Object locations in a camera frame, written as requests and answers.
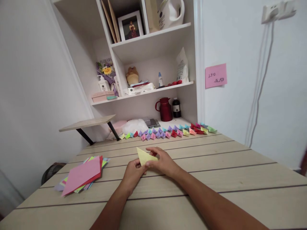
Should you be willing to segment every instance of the table leg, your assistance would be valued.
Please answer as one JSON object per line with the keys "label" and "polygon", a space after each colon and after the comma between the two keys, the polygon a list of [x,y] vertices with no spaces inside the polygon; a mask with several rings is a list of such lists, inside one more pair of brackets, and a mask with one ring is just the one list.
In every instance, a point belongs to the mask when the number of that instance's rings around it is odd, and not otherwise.
{"label": "table leg", "polygon": [[93,142],[88,135],[86,135],[86,133],[82,130],[82,129],[77,129],[78,133],[81,134],[82,137],[84,137],[84,139],[90,144],[93,145],[95,142]]}
{"label": "table leg", "polygon": [[112,123],[109,121],[108,122],[108,125],[109,125],[109,127],[110,127],[110,129],[111,129],[111,131],[112,131],[112,133],[114,134],[114,136],[115,136],[115,138],[116,138],[116,140],[120,140],[120,138],[119,138],[119,136],[117,135],[117,133],[116,133],[116,131],[115,131],[115,129],[114,129],[114,127],[113,127],[113,125],[112,125]]}

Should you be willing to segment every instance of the stuffed toy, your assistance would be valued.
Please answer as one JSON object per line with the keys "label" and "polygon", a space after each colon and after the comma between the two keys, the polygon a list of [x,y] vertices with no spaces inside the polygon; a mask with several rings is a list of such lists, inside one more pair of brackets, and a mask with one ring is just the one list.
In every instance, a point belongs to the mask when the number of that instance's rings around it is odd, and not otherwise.
{"label": "stuffed toy", "polygon": [[137,84],[138,83],[137,68],[135,66],[133,68],[129,67],[126,77],[127,77],[127,82],[129,85]]}

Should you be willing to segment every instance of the dark bottle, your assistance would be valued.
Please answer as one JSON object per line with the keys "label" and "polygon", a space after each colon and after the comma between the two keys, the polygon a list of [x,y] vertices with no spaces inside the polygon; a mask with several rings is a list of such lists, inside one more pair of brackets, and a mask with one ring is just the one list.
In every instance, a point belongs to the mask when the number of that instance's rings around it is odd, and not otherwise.
{"label": "dark bottle", "polygon": [[173,117],[181,117],[180,101],[176,97],[173,100]]}

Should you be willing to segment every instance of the red thermos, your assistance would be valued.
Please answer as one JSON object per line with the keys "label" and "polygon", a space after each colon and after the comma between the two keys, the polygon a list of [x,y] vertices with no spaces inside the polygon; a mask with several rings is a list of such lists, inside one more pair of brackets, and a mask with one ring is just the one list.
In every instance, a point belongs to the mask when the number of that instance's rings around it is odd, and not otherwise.
{"label": "red thermos", "polygon": [[[171,121],[173,119],[172,107],[169,104],[169,99],[167,97],[160,98],[155,105],[156,111],[160,112],[161,121]],[[160,102],[160,110],[157,110],[157,104]]]}

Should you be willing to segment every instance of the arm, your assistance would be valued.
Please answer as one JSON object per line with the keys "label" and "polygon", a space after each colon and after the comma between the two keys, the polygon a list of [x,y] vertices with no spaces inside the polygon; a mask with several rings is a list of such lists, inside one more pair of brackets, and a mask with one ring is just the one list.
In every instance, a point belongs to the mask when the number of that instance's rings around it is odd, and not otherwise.
{"label": "arm", "polygon": [[128,197],[132,194],[147,166],[141,167],[140,160],[128,163],[124,177],[90,230],[118,229],[122,211]]}
{"label": "arm", "polygon": [[180,168],[173,159],[159,147],[146,148],[151,155],[158,154],[159,161],[148,161],[148,167],[156,168],[174,179],[190,196],[198,211],[212,230],[263,229],[262,223],[250,214],[222,197],[191,174]]}

